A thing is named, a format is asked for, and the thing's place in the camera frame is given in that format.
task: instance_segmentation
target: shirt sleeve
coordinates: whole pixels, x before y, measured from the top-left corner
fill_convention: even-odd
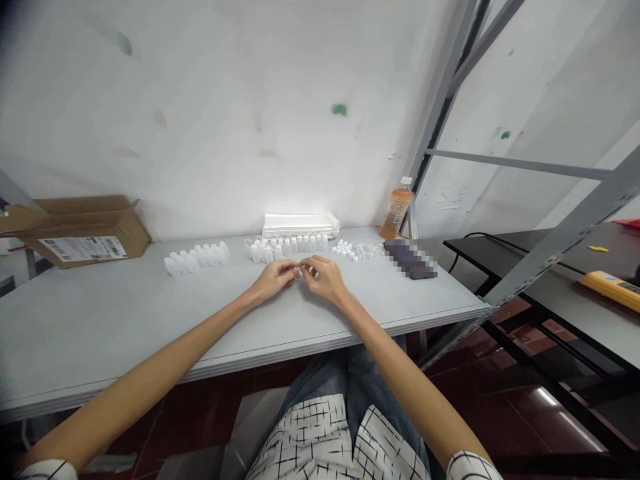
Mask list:
[[[28,466],[13,477],[14,480],[78,480],[72,464],[66,460],[43,460]]]
[[[480,455],[459,451],[452,456],[447,468],[447,480],[502,480],[495,467]]]

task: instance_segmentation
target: forearm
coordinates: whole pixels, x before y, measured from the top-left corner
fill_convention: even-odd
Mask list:
[[[458,412],[351,294],[337,304],[374,358],[416,430],[446,470],[460,450],[490,458]]]
[[[36,443],[22,466],[63,459],[78,472],[154,406],[230,326],[255,304],[244,293],[96,395]]]

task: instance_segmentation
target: yellow tool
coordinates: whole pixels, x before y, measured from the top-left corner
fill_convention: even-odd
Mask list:
[[[640,313],[640,288],[635,285],[603,271],[586,274],[580,283]]]

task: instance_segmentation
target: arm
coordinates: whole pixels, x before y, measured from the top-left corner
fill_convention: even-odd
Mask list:
[[[314,255],[300,264],[311,268],[311,271],[302,268],[309,289],[334,303],[349,320],[440,465],[446,470],[451,457],[460,450],[472,451],[491,461],[480,440],[448,400],[347,289],[336,263]]]
[[[61,459],[80,472],[152,408],[193,364],[249,310],[292,284],[293,260],[271,262],[258,280],[236,300],[192,328],[120,377],[36,443],[21,467]]]

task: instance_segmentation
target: blue jeans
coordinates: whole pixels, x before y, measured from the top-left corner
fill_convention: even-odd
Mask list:
[[[405,336],[394,337],[407,352]],[[375,405],[406,440],[431,474],[424,440],[393,396],[364,345],[354,345],[316,355],[311,364],[293,381],[278,413],[277,422],[296,403],[323,395],[342,393],[347,406],[351,444],[370,405]]]

